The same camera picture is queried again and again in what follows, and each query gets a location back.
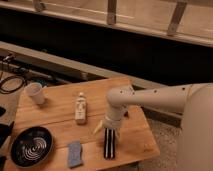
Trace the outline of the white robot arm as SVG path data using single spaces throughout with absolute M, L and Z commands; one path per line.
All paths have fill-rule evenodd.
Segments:
M 106 94 L 108 109 L 94 129 L 118 131 L 129 105 L 182 113 L 176 171 L 213 171 L 213 83 L 133 90 L 115 87 Z

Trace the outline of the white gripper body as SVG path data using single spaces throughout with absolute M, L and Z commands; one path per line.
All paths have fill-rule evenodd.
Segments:
M 123 122 L 122 113 L 106 113 L 103 118 L 103 126 L 108 129 L 120 129 Z

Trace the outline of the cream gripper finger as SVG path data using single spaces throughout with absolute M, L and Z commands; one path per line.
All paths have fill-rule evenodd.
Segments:
M 93 131 L 93 135 L 95 135 L 96 133 L 98 133 L 101 129 L 103 128 L 103 122 L 102 120 L 98 123 L 98 125 L 96 126 L 96 128 Z
M 120 130 L 115 130 L 115 137 L 117 140 L 120 140 Z

